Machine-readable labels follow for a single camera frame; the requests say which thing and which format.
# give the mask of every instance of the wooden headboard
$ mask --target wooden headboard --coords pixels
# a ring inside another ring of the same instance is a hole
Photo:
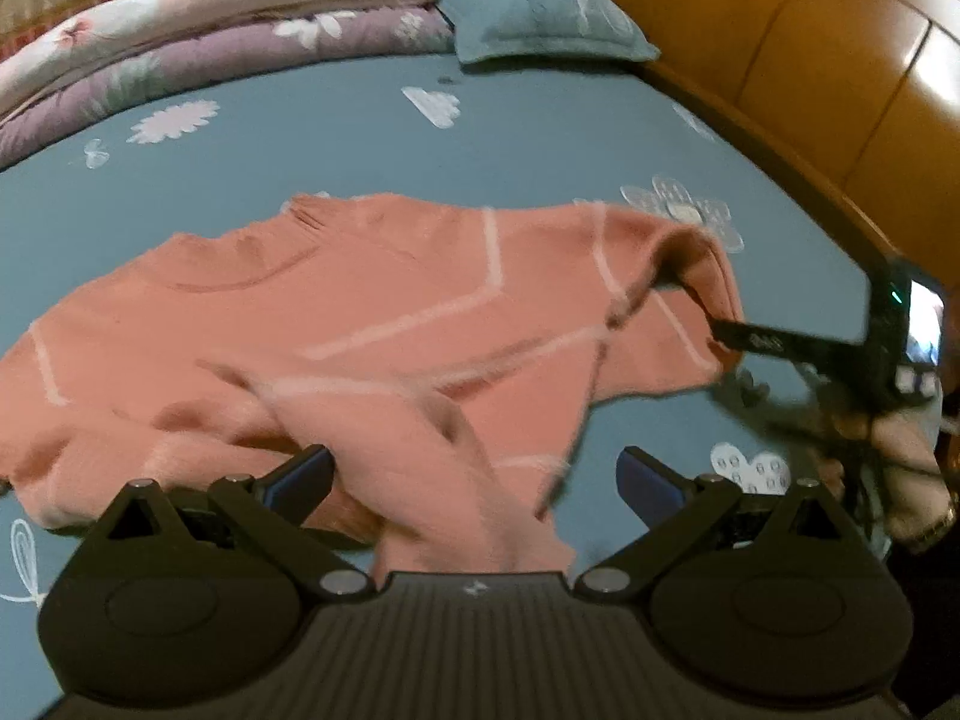
[[[851,256],[960,283],[960,0],[614,0],[638,74],[721,132]]]

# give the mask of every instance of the black device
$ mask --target black device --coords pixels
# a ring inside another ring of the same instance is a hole
[[[813,365],[845,384],[868,413],[923,404],[937,394],[944,288],[902,259],[889,260],[868,276],[863,343],[721,319],[712,319],[710,328],[727,348]]]
[[[377,589],[299,527],[333,469],[315,446],[189,503],[125,485],[40,610],[65,691],[43,720],[905,717],[909,605],[813,480],[747,494],[628,447],[617,489],[650,530],[572,584]]]

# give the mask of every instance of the mattress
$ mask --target mattress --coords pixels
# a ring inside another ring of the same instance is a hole
[[[328,62],[167,98],[0,173],[0,351],[70,290],[171,234],[217,236],[275,215],[298,191],[505,208],[629,199],[680,215],[726,204],[730,218],[717,218],[751,322],[862,337],[863,272],[760,170],[635,76],[598,63],[465,71],[453,55],[426,55]],[[744,367],[771,386],[776,408],[808,408],[808,383],[790,365]],[[726,382],[595,408],[554,507],[575,570],[645,532],[616,492],[626,445],[686,475],[711,470],[724,445],[809,472],[803,448],[763,434],[773,405],[748,408]],[[0,538],[0,716],[27,720],[59,692],[35,620],[76,541],[31,526],[10,494]]]

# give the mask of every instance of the silver screw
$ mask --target silver screw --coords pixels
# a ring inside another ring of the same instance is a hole
[[[630,586],[630,574],[619,568],[592,568],[584,574],[584,584],[596,592],[620,592]]]
[[[367,587],[367,575],[352,568],[330,571],[320,579],[320,587],[333,595],[353,595]]]

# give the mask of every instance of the lit screen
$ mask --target lit screen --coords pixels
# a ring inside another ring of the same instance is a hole
[[[906,356],[912,362],[938,364],[943,324],[942,298],[914,281],[910,290],[910,338],[906,343]]]

